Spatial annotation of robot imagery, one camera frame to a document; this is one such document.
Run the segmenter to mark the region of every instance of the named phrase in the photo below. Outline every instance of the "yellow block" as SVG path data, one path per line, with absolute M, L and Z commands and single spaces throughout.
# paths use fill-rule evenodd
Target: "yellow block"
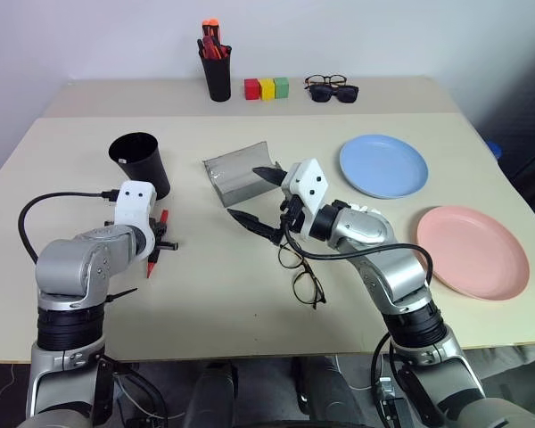
M 260 78 L 258 81 L 262 100 L 266 101 L 276 98 L 276 84 L 272 78 Z

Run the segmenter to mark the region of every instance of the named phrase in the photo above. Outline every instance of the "black pen holder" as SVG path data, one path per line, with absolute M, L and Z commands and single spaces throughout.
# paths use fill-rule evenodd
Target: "black pen holder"
M 226 58 L 220 60 L 207 60 L 200 55 L 208 92 L 213 101 L 219 103 L 230 99 L 230 53 L 232 48 L 228 46 Z

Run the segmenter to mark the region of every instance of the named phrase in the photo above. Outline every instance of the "blue plate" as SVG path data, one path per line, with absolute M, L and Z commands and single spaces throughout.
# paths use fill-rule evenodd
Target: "blue plate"
M 342 173 L 359 191 L 394 199 L 418 192 L 428 180 L 424 158 L 392 136 L 358 136 L 342 147 Z

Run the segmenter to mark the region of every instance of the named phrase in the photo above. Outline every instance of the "table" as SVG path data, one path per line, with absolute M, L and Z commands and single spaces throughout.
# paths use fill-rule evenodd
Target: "table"
M 125 176 L 107 149 L 132 131 L 150 132 L 160 142 L 172 192 L 157 202 L 155 213 L 170 210 L 167 238 L 179 241 L 180 250 L 162 253 L 150 280 L 144 263 L 112 278 L 110 292 L 139 287 L 107 305 L 104 331 L 114 358 L 374 349 L 385 331 L 383 321 L 348 262 L 313 262 L 328 303 L 317 310 L 301 305 L 292 295 L 292 273 L 277 262 L 276 248 L 232 220 L 212 189 L 202 160 L 262 140 L 284 168 L 318 158 L 330 184 L 328 201 L 377 208 L 401 242 L 414 241 L 418 219 L 439 205 L 466 205 L 497 219 L 529 258 L 525 292 L 508 301 L 473 300 L 434 279 L 432 294 L 465 348 L 535 342 L 535 216 L 529 206 L 432 80 L 377 78 L 355 84 L 361 91 L 350 109 L 337 102 L 311 102 L 298 80 L 290 84 L 292 98 L 269 103 L 245 102 L 234 90 L 230 102 L 216 104 L 198 80 L 80 82 L 64 88 L 0 170 L 0 361 L 29 361 L 37 334 L 34 266 L 16 230 L 21 207 L 42 193 L 119 187 Z M 396 102 L 389 103 L 393 88 Z M 338 151 L 345 141 L 367 133 L 413 145 L 430 168 L 426 186 L 388 201 L 350 187 L 339 170 Z M 274 190 L 235 208 L 275 225 L 282 199 Z M 39 251 L 53 239 L 72 237 L 111 218 L 112 206 L 101 199 L 40 202 L 27 219 L 29 239 Z M 329 251 L 319 242 L 304 247 Z

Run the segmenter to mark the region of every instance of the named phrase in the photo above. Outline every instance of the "black eyeglasses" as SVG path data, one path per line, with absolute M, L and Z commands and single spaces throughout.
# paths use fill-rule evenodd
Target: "black eyeglasses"
M 316 103 L 326 103 L 333 95 L 342 103 L 357 101 L 358 86 L 346 85 L 347 78 L 340 74 L 321 76 L 316 74 L 305 79 L 305 89 L 309 90 L 311 99 Z
M 313 273 L 313 269 L 303 256 L 289 246 L 289 243 L 279 245 L 277 259 L 279 264 L 287 269 L 303 267 L 292 281 L 293 294 L 297 300 L 312 306 L 313 309 L 317 309 L 318 303 L 327 303 L 323 286 Z

